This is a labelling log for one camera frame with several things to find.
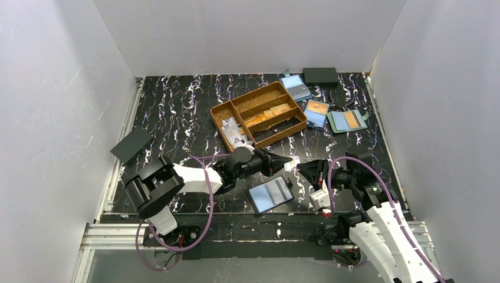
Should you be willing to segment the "white card with magnetic stripe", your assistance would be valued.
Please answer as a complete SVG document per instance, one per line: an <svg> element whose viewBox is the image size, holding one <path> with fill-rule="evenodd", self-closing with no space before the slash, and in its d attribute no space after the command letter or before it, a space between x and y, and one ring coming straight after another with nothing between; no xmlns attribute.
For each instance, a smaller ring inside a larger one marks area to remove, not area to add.
<svg viewBox="0 0 500 283"><path fill-rule="evenodd" d="M293 168L296 168L297 164L300 164L300 158L298 156L291 156L292 160L284 164L284 170L290 172Z"/></svg>

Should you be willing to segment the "black leather card holder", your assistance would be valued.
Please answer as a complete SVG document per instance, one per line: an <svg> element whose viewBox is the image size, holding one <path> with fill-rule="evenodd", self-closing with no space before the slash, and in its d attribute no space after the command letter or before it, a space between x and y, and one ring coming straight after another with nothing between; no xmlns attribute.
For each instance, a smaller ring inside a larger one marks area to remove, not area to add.
<svg viewBox="0 0 500 283"><path fill-rule="evenodd" d="M272 210L294 199L290 179L276 177L247 190L246 194L257 215Z"/></svg>

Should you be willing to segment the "green card wallet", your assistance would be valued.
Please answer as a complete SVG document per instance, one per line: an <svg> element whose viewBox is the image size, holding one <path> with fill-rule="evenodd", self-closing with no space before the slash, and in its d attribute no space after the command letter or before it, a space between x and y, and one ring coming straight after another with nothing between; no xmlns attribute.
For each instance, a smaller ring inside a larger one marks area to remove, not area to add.
<svg viewBox="0 0 500 283"><path fill-rule="evenodd" d="M369 113L362 115L357 109L327 113L331 129L335 134L366 129L368 117Z"/></svg>

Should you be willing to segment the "dark grey card case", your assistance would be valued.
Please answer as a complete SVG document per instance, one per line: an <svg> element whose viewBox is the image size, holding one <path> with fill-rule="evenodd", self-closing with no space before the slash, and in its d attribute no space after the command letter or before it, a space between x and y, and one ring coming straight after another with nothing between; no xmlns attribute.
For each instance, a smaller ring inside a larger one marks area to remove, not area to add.
<svg viewBox="0 0 500 283"><path fill-rule="evenodd" d="M110 153L127 164L135 159L152 140L153 136L149 132L135 127L110 150Z"/></svg>

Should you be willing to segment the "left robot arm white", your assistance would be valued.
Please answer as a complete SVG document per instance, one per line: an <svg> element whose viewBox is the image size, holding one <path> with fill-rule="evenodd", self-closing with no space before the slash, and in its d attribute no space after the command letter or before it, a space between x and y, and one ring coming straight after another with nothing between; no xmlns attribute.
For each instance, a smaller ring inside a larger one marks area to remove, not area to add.
<svg viewBox="0 0 500 283"><path fill-rule="evenodd" d="M234 189L240 179L257 173L271 177L293 160L245 146L218 158L213 166L203 169L181 166L162 156L130 176L124 187L138 217L150 222L161 235L167 235L177 228L169 209L176 195L224 194Z"/></svg>

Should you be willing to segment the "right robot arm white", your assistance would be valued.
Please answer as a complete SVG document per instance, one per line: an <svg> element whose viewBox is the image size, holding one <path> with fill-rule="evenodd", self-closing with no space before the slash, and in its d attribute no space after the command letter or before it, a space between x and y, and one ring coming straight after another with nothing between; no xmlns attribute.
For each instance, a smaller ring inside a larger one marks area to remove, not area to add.
<svg viewBox="0 0 500 283"><path fill-rule="evenodd" d="M345 155L332 162L313 160L297 170L310 182L313 207L334 214L335 187L352 192L362 210L341 213L333 235L364 252L384 282L453 282L434 266L418 243L401 206L383 179L367 163Z"/></svg>

